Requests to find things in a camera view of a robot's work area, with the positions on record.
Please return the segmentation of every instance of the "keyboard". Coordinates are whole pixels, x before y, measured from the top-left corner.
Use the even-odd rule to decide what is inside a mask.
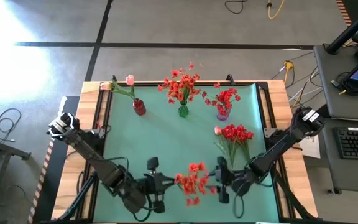
[[[342,159],[358,159],[358,128],[334,128],[337,148]]]

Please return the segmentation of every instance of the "teal table surface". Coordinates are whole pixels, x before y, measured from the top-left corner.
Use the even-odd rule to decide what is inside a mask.
[[[213,86],[201,86],[202,91],[214,96],[219,93]],[[157,87],[137,87],[136,96],[142,99],[147,108],[143,116],[137,116],[132,108],[132,99],[115,94],[111,105],[109,124],[111,131],[106,137],[104,157],[125,156],[129,159],[129,172],[134,178],[142,178],[147,160],[157,156],[160,166],[157,171],[174,177],[177,173],[186,174],[188,164],[203,161],[208,170],[213,170],[216,158],[223,156],[213,144],[218,141],[214,127],[224,128],[229,124],[242,124],[254,132],[249,141],[250,156],[266,151],[263,127],[257,100],[256,85],[236,86],[241,101],[233,102],[233,109],[227,121],[216,118],[215,107],[204,103],[197,95],[188,103],[190,111],[186,118],[179,117],[180,104],[168,104],[166,93],[158,92]],[[116,161],[126,165],[125,161]],[[240,170],[246,164],[241,151],[237,151],[234,169]],[[265,184],[271,184],[268,176]],[[218,184],[212,177],[209,185]],[[230,204],[218,201],[218,195],[200,195],[198,206],[186,206],[185,194],[177,187],[170,187],[165,194],[165,213],[152,212],[147,222],[278,222],[278,210],[273,187],[253,185],[243,196],[244,216],[237,219],[233,215],[234,192],[229,189]],[[241,201],[237,199],[237,209],[241,211]],[[137,217],[142,219],[147,211],[141,210]],[[135,222],[119,197],[111,195],[102,186],[98,187],[94,222]]]

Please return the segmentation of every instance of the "gray floor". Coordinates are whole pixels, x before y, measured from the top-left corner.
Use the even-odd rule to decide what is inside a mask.
[[[18,184],[26,198],[11,189],[0,203],[0,219],[24,223],[35,192],[40,166],[49,142],[47,125],[57,114],[62,96],[79,95],[92,47],[13,47],[13,42],[94,42],[107,0],[0,0],[0,114],[7,108],[22,111],[22,121],[7,143],[32,152],[32,160],[13,158],[4,185]],[[280,1],[273,1],[277,8]],[[249,0],[235,16],[221,0],[115,0],[103,42],[162,42],[215,44],[302,44],[330,42],[346,26],[335,0],[287,0],[274,20],[265,2]],[[305,50],[133,49],[101,48],[92,80],[158,80],[173,68],[196,65],[202,79],[269,79],[285,60]],[[296,78],[310,74],[314,55],[296,59]],[[283,79],[283,73],[277,78]],[[304,82],[288,89],[295,94]],[[308,85],[305,91],[316,87]],[[314,94],[303,97],[308,100]],[[323,94],[308,103],[324,104]],[[321,217],[358,222],[358,193],[328,197],[329,172],[308,166],[313,194]]]

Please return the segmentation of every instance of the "flower bouquet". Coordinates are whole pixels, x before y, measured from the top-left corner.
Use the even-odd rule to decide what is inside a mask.
[[[220,88],[220,86],[220,83],[214,84],[215,88]],[[237,90],[235,88],[221,91],[218,95],[215,95],[213,99],[207,97],[207,93],[205,91],[201,96],[205,98],[205,104],[216,106],[216,109],[218,109],[218,114],[216,115],[216,117],[220,121],[225,121],[228,119],[230,111],[233,107],[232,102],[234,100],[241,100],[241,97],[237,95]]]
[[[133,75],[128,75],[125,79],[125,83],[130,86],[130,91],[126,91],[125,89],[123,89],[123,87],[118,85],[117,82],[114,80],[112,80],[112,83],[102,83],[100,85],[100,89],[112,90],[113,93],[119,93],[131,97],[134,100],[132,106],[136,114],[139,116],[144,115],[146,113],[146,107],[144,106],[142,100],[135,97],[135,77]]]
[[[186,195],[187,206],[200,204],[200,198],[197,192],[206,195],[207,192],[205,188],[209,189],[211,194],[216,194],[215,186],[206,185],[208,179],[208,171],[205,169],[203,162],[190,164],[187,175],[177,174],[175,176],[175,184],[178,184]]]
[[[190,63],[189,70],[193,69],[193,63]],[[200,79],[200,76],[195,73],[193,76],[190,76],[183,69],[172,70],[172,78],[176,78],[181,75],[180,81],[169,80],[169,78],[164,78],[164,83],[158,85],[158,90],[162,91],[168,90],[168,103],[174,104],[175,99],[177,99],[181,106],[178,109],[179,115],[182,118],[186,118],[189,115],[189,109],[187,108],[187,102],[192,102],[195,95],[199,94],[201,90],[195,89],[195,82]]]
[[[219,142],[214,143],[222,150],[223,154],[227,155],[232,168],[238,147],[242,149],[247,162],[250,162],[248,140],[254,136],[253,132],[247,131],[241,124],[238,127],[230,124],[224,129],[215,127],[215,134],[219,137]]]

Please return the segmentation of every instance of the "white paper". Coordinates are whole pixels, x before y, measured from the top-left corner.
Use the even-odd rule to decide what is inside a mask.
[[[320,159],[320,147],[318,145],[318,135],[306,137],[300,143],[304,156],[310,156]]]

